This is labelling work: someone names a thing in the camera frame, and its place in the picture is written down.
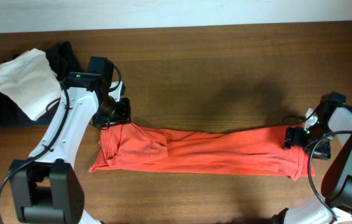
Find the orange printed t-shirt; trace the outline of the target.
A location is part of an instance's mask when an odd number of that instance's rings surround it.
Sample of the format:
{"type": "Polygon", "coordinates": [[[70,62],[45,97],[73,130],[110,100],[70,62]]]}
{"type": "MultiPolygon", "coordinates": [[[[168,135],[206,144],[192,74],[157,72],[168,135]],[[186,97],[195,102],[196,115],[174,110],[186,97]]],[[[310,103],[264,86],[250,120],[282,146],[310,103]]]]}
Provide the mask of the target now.
{"type": "Polygon", "coordinates": [[[101,150],[89,171],[274,175],[298,180],[314,169],[301,148],[284,149],[286,129],[212,134],[123,124],[101,132],[101,150]]]}

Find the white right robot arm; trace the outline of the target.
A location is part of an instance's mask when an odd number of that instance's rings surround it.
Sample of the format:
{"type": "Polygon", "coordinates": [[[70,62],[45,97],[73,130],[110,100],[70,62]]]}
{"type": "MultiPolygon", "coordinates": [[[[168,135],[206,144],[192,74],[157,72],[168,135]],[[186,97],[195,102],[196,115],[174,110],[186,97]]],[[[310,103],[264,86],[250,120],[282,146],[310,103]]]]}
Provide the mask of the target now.
{"type": "Polygon", "coordinates": [[[274,215],[271,223],[342,223],[352,221],[352,106],[336,100],[321,102],[311,113],[317,117],[301,119],[304,127],[287,128],[284,147],[301,147],[309,157],[330,148],[337,137],[342,145],[327,170],[320,190],[315,188],[312,174],[308,181],[315,196],[295,208],[286,208],[274,215]]]}

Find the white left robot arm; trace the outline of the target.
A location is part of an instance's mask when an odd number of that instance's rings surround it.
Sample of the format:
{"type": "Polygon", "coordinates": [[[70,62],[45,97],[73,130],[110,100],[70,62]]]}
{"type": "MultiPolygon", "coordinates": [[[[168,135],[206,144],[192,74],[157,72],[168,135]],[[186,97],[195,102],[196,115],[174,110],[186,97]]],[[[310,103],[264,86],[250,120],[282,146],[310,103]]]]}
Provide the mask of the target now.
{"type": "Polygon", "coordinates": [[[70,73],[40,143],[26,160],[14,160],[9,183],[21,223],[98,223],[85,210],[85,194],[75,174],[76,154],[88,125],[108,129],[130,123],[122,80],[111,75],[70,73]]]}

